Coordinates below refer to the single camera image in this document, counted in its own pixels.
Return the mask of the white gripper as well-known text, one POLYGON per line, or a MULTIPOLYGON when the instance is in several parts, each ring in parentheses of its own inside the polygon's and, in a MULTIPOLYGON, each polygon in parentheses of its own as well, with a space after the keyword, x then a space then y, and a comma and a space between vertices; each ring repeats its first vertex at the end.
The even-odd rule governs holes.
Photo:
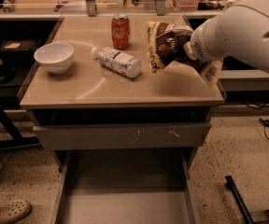
POLYGON ((191 60, 211 62, 224 57, 224 51, 218 41, 216 17, 206 20, 198 26, 191 35, 191 43, 187 42, 183 48, 191 60))

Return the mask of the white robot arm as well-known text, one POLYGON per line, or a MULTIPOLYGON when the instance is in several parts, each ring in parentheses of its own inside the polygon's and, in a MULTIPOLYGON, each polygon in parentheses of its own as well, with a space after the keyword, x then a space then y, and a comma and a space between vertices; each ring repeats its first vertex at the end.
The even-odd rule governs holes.
POLYGON ((241 0, 205 21, 183 46, 193 60, 225 57, 269 74, 269 0, 241 0))

